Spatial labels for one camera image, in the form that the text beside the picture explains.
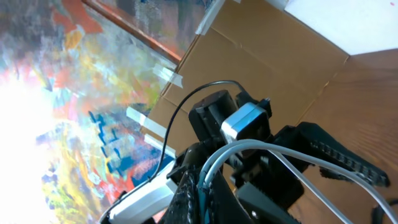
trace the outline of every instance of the masking tape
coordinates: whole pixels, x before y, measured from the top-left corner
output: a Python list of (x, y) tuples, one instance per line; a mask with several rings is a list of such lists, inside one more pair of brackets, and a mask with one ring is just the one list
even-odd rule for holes
[(212, 6), (210, 6), (209, 10), (205, 13), (205, 16), (201, 20), (196, 34), (205, 35), (216, 18), (218, 11), (220, 11), (223, 6), (225, 0), (214, 0)]
[(164, 80), (173, 83), (174, 85), (182, 88), (182, 76), (171, 71), (168, 68), (165, 68), (159, 64), (156, 64), (152, 69), (153, 73), (158, 77), (163, 78)]
[[(163, 143), (157, 140), (156, 138), (152, 137), (150, 134), (145, 134), (144, 141), (150, 144), (151, 146), (155, 147), (156, 149), (162, 150), (163, 148)], [(166, 146), (165, 153), (175, 159), (175, 150), (170, 146)]]
[(149, 131), (157, 134), (158, 136), (164, 138), (166, 134), (166, 128), (156, 123), (155, 121), (149, 119), (147, 116), (136, 111), (135, 109), (129, 107), (126, 110), (126, 116), (133, 119), (135, 122), (139, 123), (141, 126), (147, 128)]

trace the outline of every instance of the white wall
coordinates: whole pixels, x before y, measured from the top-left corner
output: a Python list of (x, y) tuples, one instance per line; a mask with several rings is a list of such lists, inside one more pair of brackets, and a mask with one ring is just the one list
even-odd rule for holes
[(290, 0), (285, 10), (350, 55), (398, 48), (398, 0)]

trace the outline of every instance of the wire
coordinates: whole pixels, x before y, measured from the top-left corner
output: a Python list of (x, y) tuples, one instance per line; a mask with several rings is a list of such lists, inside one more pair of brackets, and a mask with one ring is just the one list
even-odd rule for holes
[(100, 218), (100, 220), (99, 220), (100, 223), (105, 219), (105, 217), (106, 217), (106, 216), (108, 215), (108, 213), (112, 210), (112, 208), (114, 208), (115, 206), (117, 206), (120, 202), (122, 202), (126, 197), (130, 196), (131, 194), (133, 194), (136, 190), (140, 189), (142, 186), (144, 186), (144, 185), (148, 184), (149, 182), (151, 182), (151, 181), (157, 176), (157, 174), (160, 172), (160, 169), (162, 168), (162, 163), (163, 163), (164, 155), (165, 155), (165, 152), (166, 152), (166, 146), (167, 146), (167, 140), (168, 140), (168, 138), (169, 138), (169, 132), (170, 132), (172, 123), (173, 123), (173, 121), (174, 121), (174, 119), (175, 119), (175, 117), (176, 117), (178, 111), (181, 109), (182, 105), (183, 105), (192, 95), (194, 95), (195, 93), (199, 92), (200, 90), (202, 90), (202, 89), (204, 89), (204, 88), (207, 88), (207, 87), (209, 87), (209, 86), (220, 85), (220, 84), (234, 84), (234, 85), (238, 86), (239, 89), (240, 89), (241, 91), (246, 91), (246, 90), (243, 88), (243, 86), (242, 86), (240, 83), (238, 83), (237, 81), (234, 81), (234, 80), (220, 80), (220, 81), (215, 81), (215, 82), (211, 82), (211, 83), (207, 83), (207, 84), (204, 84), (204, 85), (202, 85), (202, 86), (199, 86), (198, 88), (194, 89), (191, 93), (189, 93), (189, 94), (181, 101), (181, 103), (177, 106), (177, 108), (175, 109), (175, 111), (174, 111), (172, 117), (170, 118), (169, 125), (167, 126), (166, 133), (165, 133), (165, 136), (164, 136), (164, 142), (163, 142), (162, 153), (161, 153), (161, 155), (160, 155), (160, 160), (159, 160), (159, 163), (158, 163), (158, 165), (157, 165), (157, 168), (156, 168), (154, 174), (153, 174), (151, 177), (149, 177), (146, 181), (144, 181), (142, 184), (138, 185), (137, 187), (135, 187), (134, 189), (132, 189), (130, 192), (124, 194), (120, 199), (118, 199), (117, 201), (115, 201), (115, 202), (102, 214), (102, 216), (101, 216), (101, 218)]
[[(390, 206), (398, 205), (398, 199), (387, 199)], [(372, 224), (383, 224), (384, 210), (378, 205), (376, 208), (372, 209)]]
[(226, 161), (230, 155), (237, 153), (237, 152), (241, 152), (246, 149), (268, 150), (271, 152), (272, 151), (278, 152), (278, 153), (285, 154), (285, 155), (288, 155), (288, 156), (291, 156), (291, 157), (294, 157), (297, 159), (301, 159), (303, 161), (322, 166), (324, 168), (330, 169), (334, 172), (337, 172), (341, 175), (346, 176), (347, 178), (353, 180), (354, 182), (359, 184), (362, 188), (364, 188), (379, 203), (381, 208), (385, 211), (385, 213), (392, 220), (392, 222), (395, 224), (398, 224), (397, 215), (394, 213), (394, 211), (392, 210), (390, 205), (383, 199), (383, 197), (380, 195), (380, 193), (378, 191), (376, 191), (372, 186), (370, 186), (367, 182), (365, 182), (363, 179), (361, 179), (360, 177), (355, 175), (354, 173), (352, 173), (344, 168), (341, 168), (339, 166), (336, 166), (332, 163), (323, 161), (321, 159), (317, 159), (312, 156), (308, 156), (306, 154), (302, 154), (297, 151), (293, 151), (291, 149), (287, 149), (282, 146), (276, 146), (273, 144), (264, 143), (262, 141), (253, 140), (253, 139), (240, 140), (238, 142), (240, 142), (240, 144), (235, 144), (232, 147), (227, 145), (227, 146), (220, 148), (219, 150), (223, 150), (224, 153), (222, 153), (222, 155), (214, 161), (214, 164), (208, 170), (208, 172), (206, 170), (202, 169), (202, 171), (204, 173), (207, 173), (207, 175), (205, 177), (205, 183), (203, 184), (203, 188), (208, 189), (208, 185), (213, 180), (214, 175), (216, 174), (218, 169), (223, 165), (224, 161)]
[[(229, 151), (232, 151), (235, 147), (239, 147), (239, 145), (244, 144), (244, 142), (241, 141), (236, 141), (232, 142), (233, 146), (227, 145), (226, 149), (221, 148), (220, 150), (217, 150), (217, 157), (218, 159), (215, 161), (211, 169), (209, 170), (207, 175), (211, 175), (214, 167), (217, 166), (217, 161), (226, 161), (227, 158), (229, 158), (232, 154), (229, 153)], [(298, 179), (300, 179), (341, 221), (343, 221), (345, 224), (352, 224), (352, 222), (344, 216), (343, 213), (341, 213), (299, 170), (296, 169), (281, 153), (279, 152), (272, 152), (273, 155), (276, 156)], [(206, 176), (206, 186), (204, 188), (208, 188), (208, 184), (211, 182), (211, 180), (208, 180), (208, 177)]]
[(293, 164), (291, 164), (281, 153), (271, 153), (278, 158), (292, 173), (300, 179), (343, 223), (353, 224), (338, 208), (335, 207)]

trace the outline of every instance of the wooden table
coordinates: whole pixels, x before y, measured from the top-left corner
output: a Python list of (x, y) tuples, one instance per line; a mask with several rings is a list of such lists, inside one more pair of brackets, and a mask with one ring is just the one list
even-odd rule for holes
[[(377, 188), (385, 198), (398, 198), (397, 58), (398, 50), (351, 57), (302, 118), (387, 172), (391, 186)], [(317, 167), (305, 175), (352, 222), (370, 223), (376, 201), (361, 187), (322, 178)], [(290, 212), (302, 223), (340, 222), (309, 189)]]

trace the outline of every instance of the colorful painting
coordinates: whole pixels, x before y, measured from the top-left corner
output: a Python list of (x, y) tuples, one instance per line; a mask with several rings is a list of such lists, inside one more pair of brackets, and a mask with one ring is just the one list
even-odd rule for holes
[(181, 59), (213, 0), (87, 0), (160, 43)]
[(149, 113), (159, 65), (175, 68), (79, 0), (1, 1), (1, 222), (96, 223), (152, 175), (126, 108)]

